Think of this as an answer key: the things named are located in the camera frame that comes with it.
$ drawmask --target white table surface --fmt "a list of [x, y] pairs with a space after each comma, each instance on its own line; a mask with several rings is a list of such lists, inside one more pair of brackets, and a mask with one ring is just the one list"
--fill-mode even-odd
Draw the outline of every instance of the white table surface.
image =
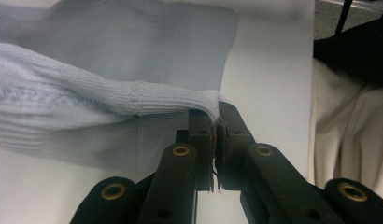
[[[56, 0], [0, 2], [49, 7]], [[306, 176], [314, 1], [190, 2], [239, 12], [220, 91], [238, 108], [256, 141], [279, 148]], [[0, 223], [67, 223], [93, 185], [109, 176], [122, 176], [121, 171], [107, 174], [0, 149]], [[239, 192], [199, 192], [197, 223], [247, 223]]]

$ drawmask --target beige fabric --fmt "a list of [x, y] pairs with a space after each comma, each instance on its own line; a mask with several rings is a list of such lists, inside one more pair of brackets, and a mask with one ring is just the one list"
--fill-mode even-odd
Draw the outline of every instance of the beige fabric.
[[335, 73], [319, 61], [313, 76], [316, 134], [308, 180], [324, 188], [329, 179], [349, 178], [383, 197], [383, 88]]

